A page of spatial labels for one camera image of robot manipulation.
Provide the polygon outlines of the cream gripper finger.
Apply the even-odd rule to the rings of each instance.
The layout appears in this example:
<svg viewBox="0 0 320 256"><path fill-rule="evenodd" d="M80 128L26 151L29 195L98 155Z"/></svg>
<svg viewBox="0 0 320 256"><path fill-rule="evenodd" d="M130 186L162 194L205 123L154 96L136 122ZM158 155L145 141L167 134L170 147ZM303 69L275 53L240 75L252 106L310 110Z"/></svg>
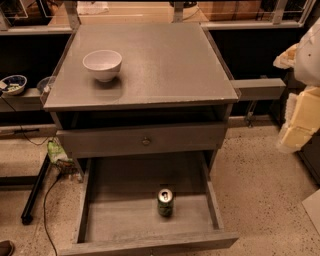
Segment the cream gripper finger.
<svg viewBox="0 0 320 256"><path fill-rule="evenodd" d="M290 93L285 108L285 123L276 147L282 153L294 153L320 129L320 88L307 86L299 94Z"/></svg>
<svg viewBox="0 0 320 256"><path fill-rule="evenodd" d="M298 44L294 44L278 55L275 58L273 65L280 69L293 68L295 66L297 46Z"/></svg>

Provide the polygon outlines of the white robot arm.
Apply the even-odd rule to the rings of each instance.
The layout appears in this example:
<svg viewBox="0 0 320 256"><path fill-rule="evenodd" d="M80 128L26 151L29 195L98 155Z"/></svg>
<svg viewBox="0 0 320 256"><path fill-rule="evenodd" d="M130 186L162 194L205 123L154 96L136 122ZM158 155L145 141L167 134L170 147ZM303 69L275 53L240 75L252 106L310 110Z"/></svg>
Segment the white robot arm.
<svg viewBox="0 0 320 256"><path fill-rule="evenodd" d="M298 43L278 55L273 65L292 68L294 78L306 85L299 94L289 94L277 141L280 152L294 153L320 129L320 18Z"/></svg>

